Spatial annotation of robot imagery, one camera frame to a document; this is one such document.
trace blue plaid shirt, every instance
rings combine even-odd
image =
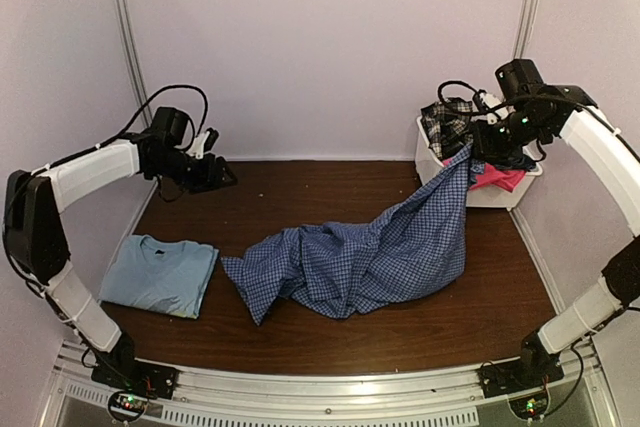
[[[465,264],[465,214],[471,146],[429,183],[370,224],[328,222],[285,229],[224,257],[260,324],[277,297],[335,319],[432,294]]]

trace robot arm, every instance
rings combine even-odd
[[[234,185],[237,179],[224,158],[208,153],[217,132],[207,129],[188,150],[177,147],[189,120],[184,112],[160,107],[143,132],[35,174],[14,172],[7,184],[3,240],[10,261],[39,285],[61,320],[94,352],[93,379],[139,395],[146,395],[152,383],[157,394],[170,397],[175,371],[135,360],[131,338],[76,275],[60,214],[76,200],[138,173],[147,179],[169,177],[190,193]]]
[[[517,59],[496,76],[506,102],[515,107],[506,119],[474,124],[474,152],[481,160],[500,160],[536,140],[559,137],[573,148],[610,192],[634,240],[614,256],[601,276],[564,312],[522,342],[519,360],[496,369],[480,369],[485,395],[502,395],[522,386],[536,387],[546,375],[561,377],[559,353],[585,335],[596,333],[640,296],[640,161],[595,102],[575,86],[545,85],[530,60]]]

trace wooden platform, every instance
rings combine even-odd
[[[240,256],[283,227],[368,222],[419,185],[410,162],[239,163],[236,187],[154,198],[137,233],[191,239]],[[198,320],[105,304],[140,357],[269,374],[362,374],[454,366],[519,353],[520,340],[553,316],[506,211],[469,209],[467,266],[425,299],[345,321],[280,300],[257,327],[218,263]]]

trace pink cloth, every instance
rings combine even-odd
[[[444,165],[448,163],[449,159],[443,162]],[[469,190],[495,185],[507,192],[513,192],[525,174],[524,170],[498,170],[491,164],[484,164],[484,174],[476,175],[476,183]]]

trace white bin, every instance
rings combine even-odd
[[[429,139],[422,128],[421,117],[416,119],[418,124],[418,145],[416,147],[416,171],[420,176],[420,181],[426,184],[440,172],[444,165],[429,148]],[[470,190],[467,194],[467,207],[489,207],[499,209],[513,209],[531,186],[536,177],[542,175],[542,167],[536,164],[536,168],[527,172],[522,181],[513,192],[507,192],[495,185],[487,185],[480,189]]]

